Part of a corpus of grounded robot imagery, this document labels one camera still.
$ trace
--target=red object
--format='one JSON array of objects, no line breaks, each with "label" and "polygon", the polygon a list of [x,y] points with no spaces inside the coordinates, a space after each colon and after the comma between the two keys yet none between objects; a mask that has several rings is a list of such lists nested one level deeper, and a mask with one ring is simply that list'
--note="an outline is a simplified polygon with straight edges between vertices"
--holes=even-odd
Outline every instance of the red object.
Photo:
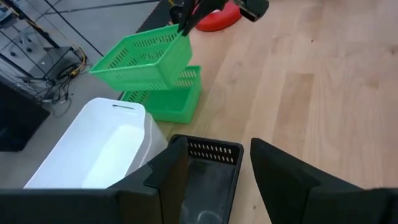
[{"label": "red object", "polygon": [[196,28],[206,32],[218,31],[231,26],[240,18],[242,18],[242,15],[239,12],[239,7],[227,2],[222,11],[207,15],[196,25]]}]

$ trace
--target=black robot end effector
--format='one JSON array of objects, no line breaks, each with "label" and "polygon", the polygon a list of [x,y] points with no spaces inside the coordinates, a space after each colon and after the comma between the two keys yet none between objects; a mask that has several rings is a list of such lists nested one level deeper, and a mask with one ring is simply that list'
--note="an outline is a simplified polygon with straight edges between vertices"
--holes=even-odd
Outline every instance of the black robot end effector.
[{"label": "black robot end effector", "polygon": [[[186,0],[181,8],[180,25],[178,31],[182,35],[188,33],[207,15],[214,10],[223,10],[228,0]],[[269,7],[268,0],[234,0],[239,6],[240,13],[252,22],[260,19]]]}]

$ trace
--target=black plastic bin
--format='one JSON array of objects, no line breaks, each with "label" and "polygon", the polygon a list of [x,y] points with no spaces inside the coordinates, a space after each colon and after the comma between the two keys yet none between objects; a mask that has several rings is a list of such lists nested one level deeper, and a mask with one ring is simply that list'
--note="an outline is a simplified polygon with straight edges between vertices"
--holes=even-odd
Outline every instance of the black plastic bin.
[{"label": "black plastic bin", "polygon": [[180,223],[228,223],[243,147],[234,142],[176,134],[188,141],[188,179],[182,203]]}]

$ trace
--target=light wood surface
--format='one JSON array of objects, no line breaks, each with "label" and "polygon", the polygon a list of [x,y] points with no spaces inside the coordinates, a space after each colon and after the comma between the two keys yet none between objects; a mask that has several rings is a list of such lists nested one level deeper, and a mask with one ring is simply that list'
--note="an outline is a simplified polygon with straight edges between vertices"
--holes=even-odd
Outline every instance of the light wood surface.
[{"label": "light wood surface", "polygon": [[398,186],[398,1],[271,0],[258,22],[190,34],[203,94],[174,133],[240,142],[231,224],[270,223],[251,138],[360,187]]}]

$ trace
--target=stacked green baskets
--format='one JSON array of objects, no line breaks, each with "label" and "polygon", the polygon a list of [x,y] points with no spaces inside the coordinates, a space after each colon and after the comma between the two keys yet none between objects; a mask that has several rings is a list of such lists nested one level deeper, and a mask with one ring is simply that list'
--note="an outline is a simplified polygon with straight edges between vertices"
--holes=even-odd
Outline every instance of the stacked green baskets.
[{"label": "stacked green baskets", "polygon": [[157,121],[189,123],[201,93],[200,66],[178,25],[123,38],[91,70],[122,101],[141,103]]}]

